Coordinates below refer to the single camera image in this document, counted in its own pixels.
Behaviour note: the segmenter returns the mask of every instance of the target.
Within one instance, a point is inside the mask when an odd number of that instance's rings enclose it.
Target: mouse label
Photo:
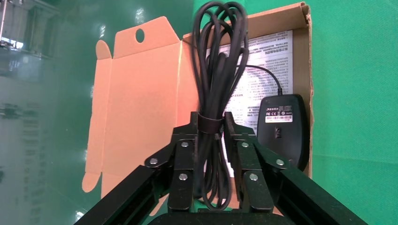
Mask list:
[[[266,123],[290,123],[293,122],[293,110],[291,105],[268,106],[265,116]]]

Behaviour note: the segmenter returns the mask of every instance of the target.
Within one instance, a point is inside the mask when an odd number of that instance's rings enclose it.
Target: velcro strap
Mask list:
[[[198,113],[198,130],[206,134],[217,134],[224,118],[219,120],[210,119]]]

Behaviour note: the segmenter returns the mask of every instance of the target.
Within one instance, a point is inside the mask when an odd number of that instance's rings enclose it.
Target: instruction manual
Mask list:
[[[284,94],[293,93],[293,32],[291,30],[249,40],[248,65],[264,67],[278,78]],[[230,45],[220,47],[229,54]],[[232,112],[237,124],[253,128],[257,134],[260,103],[264,97],[277,95],[275,80],[265,71],[247,67],[225,111]],[[222,140],[224,155],[225,146]],[[230,175],[233,170],[228,163]]]

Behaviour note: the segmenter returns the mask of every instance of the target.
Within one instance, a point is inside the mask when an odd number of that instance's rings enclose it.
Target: black cable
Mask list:
[[[210,11],[212,7],[217,7],[214,13]],[[208,15],[210,21],[200,31],[204,15]],[[230,20],[230,25],[225,22],[226,19]],[[225,53],[219,53],[221,38],[224,35],[228,35],[230,38],[228,56]],[[196,48],[194,44],[191,45],[191,58],[201,116],[213,120],[222,119],[225,107],[245,67],[258,68],[268,72],[278,85],[278,95],[282,95],[282,88],[273,73],[262,67],[246,65],[249,58],[247,14],[239,3],[222,4],[212,1],[204,4],[195,15],[192,38]],[[210,46],[210,54],[206,58],[208,46]],[[196,63],[196,57],[199,59],[199,66]],[[222,152],[221,135],[221,132],[218,134],[199,132],[198,157],[194,170],[195,190],[211,210],[224,210],[232,196],[230,174]],[[205,162],[207,162],[206,173],[203,172]],[[211,202],[216,195],[218,202],[214,207]]]
[[[269,71],[268,69],[265,69],[265,68],[263,68],[263,67],[254,66],[254,65],[246,65],[246,67],[261,69],[261,70],[267,72],[269,75],[271,75],[271,77],[272,77],[272,78],[274,79],[274,81],[276,82],[276,85],[278,86],[278,95],[282,95],[282,94],[283,94],[283,93],[282,93],[282,87],[281,87],[281,85],[279,84],[278,78],[277,78],[271,71]]]

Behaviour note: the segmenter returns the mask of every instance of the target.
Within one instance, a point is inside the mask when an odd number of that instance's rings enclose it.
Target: open box flap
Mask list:
[[[108,45],[100,40],[96,45],[97,66],[92,94],[92,116],[87,144],[87,160],[82,187],[89,192],[97,185],[102,172],[102,155],[107,121],[107,104],[112,68],[112,56]]]

